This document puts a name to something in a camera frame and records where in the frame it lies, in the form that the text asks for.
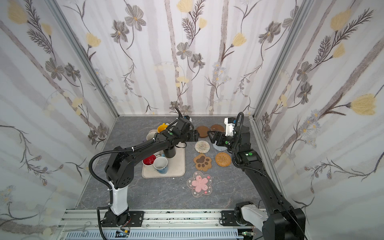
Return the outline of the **dark brown glossy coaster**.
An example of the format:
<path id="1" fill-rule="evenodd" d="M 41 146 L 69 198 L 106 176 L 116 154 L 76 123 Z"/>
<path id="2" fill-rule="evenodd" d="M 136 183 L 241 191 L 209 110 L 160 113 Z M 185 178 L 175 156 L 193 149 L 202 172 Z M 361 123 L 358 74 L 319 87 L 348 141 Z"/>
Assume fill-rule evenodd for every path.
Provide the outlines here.
<path id="1" fill-rule="evenodd" d="M 210 127 L 210 130 L 211 131 L 218 131 L 218 132 L 222 132 L 222 133 L 224 133 L 226 131 L 226 129 L 222 125 L 219 125 L 219 124 L 212 125 Z"/>

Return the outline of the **brown cork round coaster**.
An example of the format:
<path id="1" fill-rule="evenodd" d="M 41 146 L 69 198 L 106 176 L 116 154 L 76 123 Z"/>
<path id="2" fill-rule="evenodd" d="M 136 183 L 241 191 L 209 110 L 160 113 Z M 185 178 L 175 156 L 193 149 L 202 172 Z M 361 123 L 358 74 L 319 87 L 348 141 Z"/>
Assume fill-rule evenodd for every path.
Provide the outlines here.
<path id="1" fill-rule="evenodd" d="M 199 126 L 196 128 L 196 130 L 198 131 L 200 138 L 206 138 L 208 137 L 208 131 L 210 129 L 206 126 Z"/>

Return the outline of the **blue grey woven coaster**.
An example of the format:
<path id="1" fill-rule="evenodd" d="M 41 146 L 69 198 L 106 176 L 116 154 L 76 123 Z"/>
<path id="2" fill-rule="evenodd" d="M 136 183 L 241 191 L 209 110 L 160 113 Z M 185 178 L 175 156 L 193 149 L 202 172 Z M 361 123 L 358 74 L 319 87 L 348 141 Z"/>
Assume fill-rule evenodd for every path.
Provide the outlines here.
<path id="1" fill-rule="evenodd" d="M 216 144 L 213 144 L 213 148 L 219 152 L 223 152 L 223 151 L 226 151 L 227 150 L 227 147 L 225 146 L 218 146 Z"/>

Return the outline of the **woven multicolour round coaster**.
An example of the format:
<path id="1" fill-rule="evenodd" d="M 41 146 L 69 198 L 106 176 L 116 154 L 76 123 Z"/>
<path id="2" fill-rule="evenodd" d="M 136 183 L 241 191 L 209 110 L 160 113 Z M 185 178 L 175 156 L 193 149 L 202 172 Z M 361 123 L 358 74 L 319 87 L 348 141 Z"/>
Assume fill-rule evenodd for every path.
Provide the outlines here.
<path id="1" fill-rule="evenodd" d="M 195 150 L 200 154 L 208 153 L 210 148 L 210 144 L 206 141 L 198 141 L 195 144 Z"/>

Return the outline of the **rattan wicker round coaster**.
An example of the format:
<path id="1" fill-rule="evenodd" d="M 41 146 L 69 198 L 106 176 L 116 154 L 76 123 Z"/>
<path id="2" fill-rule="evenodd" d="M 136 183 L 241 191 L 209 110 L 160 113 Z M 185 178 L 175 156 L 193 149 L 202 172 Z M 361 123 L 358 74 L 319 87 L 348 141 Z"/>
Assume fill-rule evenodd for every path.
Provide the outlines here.
<path id="1" fill-rule="evenodd" d="M 231 156 L 227 153 L 221 152 L 215 156 L 215 161 L 220 167 L 228 167 L 231 163 Z"/>

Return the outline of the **black ceramic mug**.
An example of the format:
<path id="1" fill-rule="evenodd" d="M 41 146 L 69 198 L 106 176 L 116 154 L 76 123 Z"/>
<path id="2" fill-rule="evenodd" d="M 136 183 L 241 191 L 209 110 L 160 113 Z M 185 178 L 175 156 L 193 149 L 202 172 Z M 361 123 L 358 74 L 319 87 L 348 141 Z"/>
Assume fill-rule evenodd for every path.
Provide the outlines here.
<path id="1" fill-rule="evenodd" d="M 171 159 L 176 155 L 176 147 L 172 146 L 168 149 L 163 150 L 163 152 L 167 159 Z"/>

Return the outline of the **brown paw coaster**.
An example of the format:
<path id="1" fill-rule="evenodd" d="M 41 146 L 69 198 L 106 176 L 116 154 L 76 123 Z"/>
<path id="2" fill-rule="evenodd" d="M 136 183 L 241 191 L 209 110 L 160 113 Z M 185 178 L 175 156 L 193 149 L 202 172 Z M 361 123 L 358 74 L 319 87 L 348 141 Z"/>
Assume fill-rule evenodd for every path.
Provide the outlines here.
<path id="1" fill-rule="evenodd" d="M 212 159 L 207 157 L 205 154 L 199 154 L 193 159 L 195 167 L 198 171 L 204 171 L 212 168 Z"/>

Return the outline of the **beige serving tray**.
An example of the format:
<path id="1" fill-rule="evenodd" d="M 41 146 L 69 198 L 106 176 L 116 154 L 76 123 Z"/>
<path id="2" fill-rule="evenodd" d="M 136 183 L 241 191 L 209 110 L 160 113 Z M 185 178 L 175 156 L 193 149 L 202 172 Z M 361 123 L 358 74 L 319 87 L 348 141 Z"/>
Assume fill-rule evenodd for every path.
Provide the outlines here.
<path id="1" fill-rule="evenodd" d="M 164 175 L 158 173 L 154 166 L 143 165 L 142 177 L 145 179 L 154 178 L 169 178 L 169 177 L 181 177 L 186 172 L 186 158 L 185 158 L 186 144 L 180 143 L 176 146 L 176 155 L 168 159 L 168 172 Z M 165 156 L 163 151 L 160 151 L 159 156 Z"/>

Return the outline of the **white mug blue handle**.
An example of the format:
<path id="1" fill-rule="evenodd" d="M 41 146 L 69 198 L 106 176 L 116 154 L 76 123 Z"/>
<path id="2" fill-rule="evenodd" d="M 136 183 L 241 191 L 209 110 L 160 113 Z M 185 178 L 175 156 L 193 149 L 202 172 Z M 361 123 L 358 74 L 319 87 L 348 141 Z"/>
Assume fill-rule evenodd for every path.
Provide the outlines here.
<path id="1" fill-rule="evenodd" d="M 168 172 L 168 159 L 166 157 L 159 156 L 155 159 L 153 166 L 158 173 L 164 175 Z"/>

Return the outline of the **pink flower coaster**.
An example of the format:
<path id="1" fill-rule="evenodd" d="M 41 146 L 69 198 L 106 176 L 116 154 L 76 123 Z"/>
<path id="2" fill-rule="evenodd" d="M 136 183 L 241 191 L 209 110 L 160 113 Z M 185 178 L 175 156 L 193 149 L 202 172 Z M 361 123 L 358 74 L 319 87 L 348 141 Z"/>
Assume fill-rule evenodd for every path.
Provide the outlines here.
<path id="1" fill-rule="evenodd" d="M 192 195 L 195 198 L 210 195 L 213 192 L 213 178 L 210 175 L 205 175 L 200 171 L 196 171 L 193 177 L 187 180 L 187 187 L 191 189 Z"/>

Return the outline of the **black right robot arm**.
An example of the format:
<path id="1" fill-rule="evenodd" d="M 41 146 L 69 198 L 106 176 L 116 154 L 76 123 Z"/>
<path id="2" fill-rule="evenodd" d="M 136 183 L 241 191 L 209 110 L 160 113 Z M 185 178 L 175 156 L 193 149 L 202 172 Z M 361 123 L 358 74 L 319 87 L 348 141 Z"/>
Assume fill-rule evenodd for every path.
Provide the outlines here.
<path id="1" fill-rule="evenodd" d="M 295 209 L 268 175 L 261 157 L 252 149 L 249 128 L 237 126 L 229 136 L 209 131 L 208 136 L 213 144 L 227 148 L 233 165 L 249 177 L 265 206 L 265 211 L 261 211 L 252 202 L 237 204 L 234 210 L 236 223 L 253 225 L 261 230 L 265 240 L 307 239 L 303 210 Z"/>

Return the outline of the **yellow mug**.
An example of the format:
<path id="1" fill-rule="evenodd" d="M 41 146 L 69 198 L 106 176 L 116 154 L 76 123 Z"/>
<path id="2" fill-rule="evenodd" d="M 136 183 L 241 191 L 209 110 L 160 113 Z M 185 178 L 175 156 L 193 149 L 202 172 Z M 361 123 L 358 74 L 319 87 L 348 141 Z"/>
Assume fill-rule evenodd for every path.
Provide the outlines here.
<path id="1" fill-rule="evenodd" d="M 162 131 L 166 130 L 168 126 L 169 126 L 169 124 L 165 124 L 165 123 L 158 126 L 158 128 L 157 128 L 158 133 L 161 133 Z"/>

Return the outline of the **white mug red inside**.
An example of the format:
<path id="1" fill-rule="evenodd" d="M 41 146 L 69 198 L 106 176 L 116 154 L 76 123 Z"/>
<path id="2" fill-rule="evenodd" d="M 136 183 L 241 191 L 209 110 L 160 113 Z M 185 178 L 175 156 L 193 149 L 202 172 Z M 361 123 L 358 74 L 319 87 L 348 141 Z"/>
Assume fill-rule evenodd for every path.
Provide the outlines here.
<path id="1" fill-rule="evenodd" d="M 156 155 L 150 155 L 149 157 L 145 158 L 142 160 L 143 165 L 145 166 L 152 166 L 156 160 L 157 156 Z"/>

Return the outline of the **aluminium corner post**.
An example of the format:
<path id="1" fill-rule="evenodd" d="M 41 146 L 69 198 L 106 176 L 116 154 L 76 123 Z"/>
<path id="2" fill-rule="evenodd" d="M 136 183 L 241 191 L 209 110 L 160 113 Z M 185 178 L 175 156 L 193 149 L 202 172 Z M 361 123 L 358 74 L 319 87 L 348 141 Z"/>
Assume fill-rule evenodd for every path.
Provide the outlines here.
<path id="1" fill-rule="evenodd" d="M 252 115 L 253 119 L 258 114 L 260 114 L 262 112 L 263 105 L 265 104 L 265 102 L 268 98 L 268 95 L 270 94 L 270 92 L 272 90 L 272 87 L 273 87 L 273 85 L 274 85 L 274 83 L 275 83 L 275 81 L 276 81 L 276 79 L 280 73 L 280 70 L 282 69 L 284 62 L 288 58 L 288 55 L 293 48 L 293 45 L 296 41 L 296 38 L 298 37 L 298 35 L 301 31 L 301 28 L 302 28 L 303 24 L 305 23 L 309 12 L 311 11 L 313 3 L 314 3 L 314 1 L 312 1 L 312 0 L 303 1 L 301 7 L 299 8 L 299 10 L 297 12 L 297 16 L 293 21 L 291 30 L 288 33 L 287 38 L 283 44 L 283 47 L 279 52 L 278 58 L 275 62 L 275 65 L 272 68 L 272 71 L 271 71 L 271 74 L 268 78 L 268 81 L 267 81 L 265 87 L 263 88 L 263 91 L 261 92 L 262 93 L 261 97 L 260 97 L 260 99 L 256 105 L 256 109 Z"/>
<path id="2" fill-rule="evenodd" d="M 109 98 L 107 91 L 103 87 L 100 78 L 97 76 L 96 71 L 92 66 L 92 63 L 87 56 L 86 50 L 83 48 L 75 32 L 72 30 L 71 26 L 69 25 L 65 15 L 63 14 L 62 10 L 59 7 L 59 4 L 57 3 L 57 1 L 48 1 L 48 0 L 45 0 L 45 3 L 47 4 L 56 22 L 59 24 L 60 28 L 64 32 L 66 38 L 68 39 L 70 45 L 72 46 L 72 49 L 77 54 L 83 67 L 86 69 L 86 72 L 91 77 L 93 84 L 96 86 L 96 89 L 101 94 L 103 100 L 105 101 L 112 115 L 115 118 L 119 117 L 120 115 L 117 109 L 115 108 L 113 102 Z"/>

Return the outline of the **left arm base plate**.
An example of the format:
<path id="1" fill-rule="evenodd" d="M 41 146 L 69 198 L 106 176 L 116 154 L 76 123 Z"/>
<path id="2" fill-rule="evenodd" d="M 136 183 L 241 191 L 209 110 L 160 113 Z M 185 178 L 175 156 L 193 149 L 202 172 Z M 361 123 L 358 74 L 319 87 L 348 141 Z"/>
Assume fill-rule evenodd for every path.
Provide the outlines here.
<path id="1" fill-rule="evenodd" d="M 144 211 L 126 210 L 120 215 L 108 210 L 101 219 L 102 227 L 141 227 L 144 219 Z"/>

